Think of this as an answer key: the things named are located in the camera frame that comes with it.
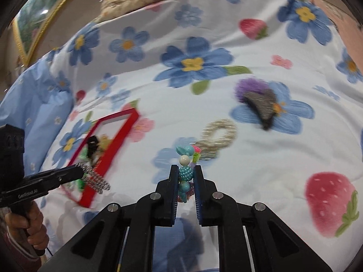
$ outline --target red strawberry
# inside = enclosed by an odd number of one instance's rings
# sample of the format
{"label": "red strawberry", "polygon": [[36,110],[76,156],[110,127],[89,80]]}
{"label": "red strawberry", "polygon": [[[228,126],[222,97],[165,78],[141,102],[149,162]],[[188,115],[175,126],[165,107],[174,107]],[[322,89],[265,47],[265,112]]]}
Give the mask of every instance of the red strawberry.
{"label": "red strawberry", "polygon": [[306,182],[305,197],[322,236],[340,236],[359,217],[358,193],[342,174],[320,172],[312,175]]}
{"label": "red strawberry", "polygon": [[251,40],[259,40],[267,37],[267,25],[260,19],[248,18],[240,21],[241,31]]}
{"label": "red strawberry", "polygon": [[76,93],[76,105],[79,105],[85,96],[86,96],[86,91],[79,90]]}

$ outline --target pink flower print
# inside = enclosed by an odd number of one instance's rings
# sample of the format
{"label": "pink flower print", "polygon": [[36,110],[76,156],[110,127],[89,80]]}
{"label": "pink flower print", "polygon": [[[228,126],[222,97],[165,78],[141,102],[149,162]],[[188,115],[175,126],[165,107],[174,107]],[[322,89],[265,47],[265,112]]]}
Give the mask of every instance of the pink flower print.
{"label": "pink flower print", "polygon": [[126,111],[128,109],[132,109],[133,107],[131,106],[130,103],[126,103],[122,108],[121,111]]}
{"label": "pink flower print", "polygon": [[145,6],[145,9],[157,12],[161,9],[161,4],[162,2],[152,3],[150,5]]}
{"label": "pink flower print", "polygon": [[278,55],[272,55],[271,64],[282,66],[287,70],[289,70],[293,66],[293,63],[289,59],[283,59],[281,56]]}
{"label": "pink flower print", "polygon": [[79,114],[79,111],[72,111],[70,114],[69,114],[69,120],[72,122],[74,121],[74,119],[76,118],[76,116]]}
{"label": "pink flower print", "polygon": [[131,129],[129,137],[133,142],[139,142],[145,137],[145,133],[154,128],[154,121],[147,118],[140,119]]}

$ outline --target teal bead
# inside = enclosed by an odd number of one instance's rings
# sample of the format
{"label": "teal bead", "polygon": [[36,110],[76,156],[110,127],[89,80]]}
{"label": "teal bead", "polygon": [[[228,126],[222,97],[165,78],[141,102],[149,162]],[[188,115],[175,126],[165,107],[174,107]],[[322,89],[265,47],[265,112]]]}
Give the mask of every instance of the teal bead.
{"label": "teal bead", "polygon": [[188,155],[187,151],[181,146],[177,146],[175,150],[179,155]]}
{"label": "teal bead", "polygon": [[190,181],[194,177],[194,170],[189,166],[179,168],[179,180]]}
{"label": "teal bead", "polygon": [[186,203],[186,202],[188,201],[188,199],[187,199],[187,197],[186,197],[186,194],[185,194],[184,192],[179,191],[179,192],[178,192],[178,196],[179,196],[179,198],[180,198],[180,200],[181,200],[182,202]]}
{"label": "teal bead", "polygon": [[188,146],[184,147],[184,149],[189,156],[192,156],[195,153],[195,149],[192,145],[188,145]]}
{"label": "teal bead", "polygon": [[188,192],[190,190],[190,184],[186,181],[181,181],[179,183],[179,191],[181,192]]}

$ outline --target sleeve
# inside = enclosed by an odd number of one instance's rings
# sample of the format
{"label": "sleeve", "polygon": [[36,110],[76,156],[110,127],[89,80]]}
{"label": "sleeve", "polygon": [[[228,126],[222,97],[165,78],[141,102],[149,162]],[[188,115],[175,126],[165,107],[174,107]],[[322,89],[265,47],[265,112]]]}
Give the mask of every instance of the sleeve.
{"label": "sleeve", "polygon": [[15,260],[24,269],[25,272],[37,272],[41,266],[41,259],[33,257],[26,252],[9,234],[4,234],[4,240]]}

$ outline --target purple fluffy ball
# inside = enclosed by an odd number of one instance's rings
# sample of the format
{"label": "purple fluffy ball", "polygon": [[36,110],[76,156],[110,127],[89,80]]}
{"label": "purple fluffy ball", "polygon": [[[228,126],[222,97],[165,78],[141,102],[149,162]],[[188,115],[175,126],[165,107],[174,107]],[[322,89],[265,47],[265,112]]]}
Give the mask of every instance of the purple fluffy ball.
{"label": "purple fluffy ball", "polygon": [[235,96],[239,102],[244,102],[244,94],[246,92],[255,92],[263,94],[269,85],[264,81],[257,78],[248,78],[239,80],[235,87]]}

